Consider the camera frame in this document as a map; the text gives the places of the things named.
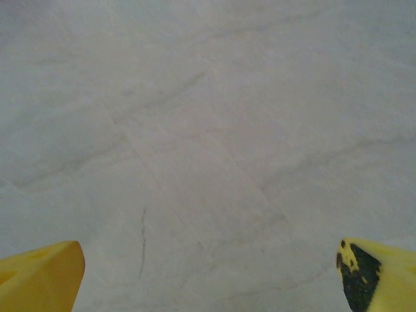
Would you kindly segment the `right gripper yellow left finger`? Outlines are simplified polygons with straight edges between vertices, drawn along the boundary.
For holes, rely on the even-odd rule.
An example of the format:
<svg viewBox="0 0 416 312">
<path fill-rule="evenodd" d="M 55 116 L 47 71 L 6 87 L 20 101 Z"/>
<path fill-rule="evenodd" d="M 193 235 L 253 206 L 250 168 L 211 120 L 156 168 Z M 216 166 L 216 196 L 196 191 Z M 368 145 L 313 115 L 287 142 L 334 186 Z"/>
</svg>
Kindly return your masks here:
<svg viewBox="0 0 416 312">
<path fill-rule="evenodd" d="M 71 311 L 84 273 L 85 257 L 76 240 L 2 258 L 1 311 Z"/>
</svg>

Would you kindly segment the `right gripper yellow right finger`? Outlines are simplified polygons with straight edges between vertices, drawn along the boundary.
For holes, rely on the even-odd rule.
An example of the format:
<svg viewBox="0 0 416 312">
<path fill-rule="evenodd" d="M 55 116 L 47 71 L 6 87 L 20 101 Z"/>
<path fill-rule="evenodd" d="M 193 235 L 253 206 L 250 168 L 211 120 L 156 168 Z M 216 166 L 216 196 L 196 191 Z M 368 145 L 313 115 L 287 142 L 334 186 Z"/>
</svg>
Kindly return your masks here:
<svg viewBox="0 0 416 312">
<path fill-rule="evenodd" d="M 336 268 L 352 311 L 415 311 L 414 251 L 345 238 L 338 247 Z"/>
</svg>

